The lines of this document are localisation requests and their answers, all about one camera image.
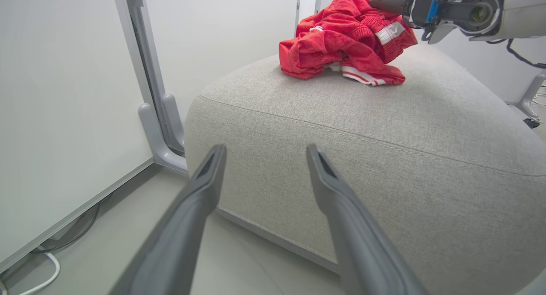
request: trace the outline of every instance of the white cable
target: white cable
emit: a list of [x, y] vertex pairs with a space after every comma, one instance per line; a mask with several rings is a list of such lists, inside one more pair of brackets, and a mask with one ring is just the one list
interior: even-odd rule
[[538, 101], [535, 101], [533, 100], [533, 103], [531, 103], [532, 105], [546, 105], [546, 103], [540, 103]]
[[[23, 293], [21, 293], [19, 295], [34, 294], [37, 291], [40, 291], [41, 289], [43, 289], [44, 287], [47, 287], [48, 285], [50, 285], [53, 282], [53, 280], [57, 279], [57, 276], [59, 276], [59, 272], [61, 272], [61, 264], [59, 263], [59, 260], [57, 260], [57, 258], [55, 258], [55, 256], [53, 256], [53, 254], [51, 254], [51, 252], [45, 252], [44, 254], [55, 265], [55, 272], [53, 273], [53, 276], [51, 276], [51, 278], [47, 279], [47, 281], [45, 281], [45, 283], [42, 283], [39, 286], [35, 286], [32, 289], [29, 289], [28, 291], [23, 292]], [[0, 291], [2, 291], [2, 295], [8, 295], [8, 290], [6, 289], [6, 286], [4, 285], [4, 283], [2, 283], [1, 281], [0, 281]]]

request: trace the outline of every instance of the floor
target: floor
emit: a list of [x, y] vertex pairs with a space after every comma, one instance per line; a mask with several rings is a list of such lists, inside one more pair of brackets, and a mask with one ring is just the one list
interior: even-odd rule
[[[186, 177], [153, 165], [101, 205], [99, 217], [78, 242], [55, 252], [59, 277], [40, 295], [105, 295], [144, 242]], [[53, 265], [31, 255], [2, 280], [10, 295], [49, 279]], [[341, 295], [339, 277], [292, 252], [212, 214], [197, 259], [192, 295]]]

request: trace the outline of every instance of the metal stand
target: metal stand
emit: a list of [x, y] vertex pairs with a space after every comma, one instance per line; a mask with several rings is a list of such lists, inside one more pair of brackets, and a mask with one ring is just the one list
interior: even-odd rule
[[542, 72], [533, 79], [529, 87], [527, 87], [525, 94], [521, 97], [521, 100], [514, 104], [521, 112], [533, 119], [537, 119], [538, 115], [531, 109], [531, 102], [533, 102], [533, 99], [542, 86], [542, 83], [544, 83], [544, 80], [546, 80], [546, 69], [543, 69]]
[[136, 43], [160, 125], [168, 147], [184, 153], [184, 130], [174, 96], [166, 93], [146, 0], [127, 0]]
[[142, 127], [152, 148], [154, 159], [159, 165], [170, 167], [184, 173], [188, 172], [186, 158], [172, 152], [167, 147], [163, 135], [161, 134], [160, 123], [157, 120], [156, 110], [152, 105], [143, 103], [138, 109]]

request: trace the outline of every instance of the gray fabric surface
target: gray fabric surface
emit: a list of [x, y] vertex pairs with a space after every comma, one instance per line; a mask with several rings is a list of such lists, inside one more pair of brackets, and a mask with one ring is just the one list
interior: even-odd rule
[[513, 295], [546, 267], [546, 144], [426, 45], [398, 87], [287, 77], [277, 56], [213, 83], [187, 118], [193, 171], [226, 143], [220, 206], [335, 262], [305, 160], [320, 145], [431, 294]]

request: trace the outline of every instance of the red clothing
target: red clothing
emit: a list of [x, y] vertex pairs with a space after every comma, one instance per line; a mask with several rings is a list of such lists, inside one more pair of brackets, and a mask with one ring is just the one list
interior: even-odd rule
[[369, 85], [402, 84], [400, 70], [386, 65], [417, 44], [413, 30], [367, 0], [333, 0], [318, 14], [303, 19], [296, 38], [279, 43], [281, 70], [308, 79], [336, 67], [343, 76]]

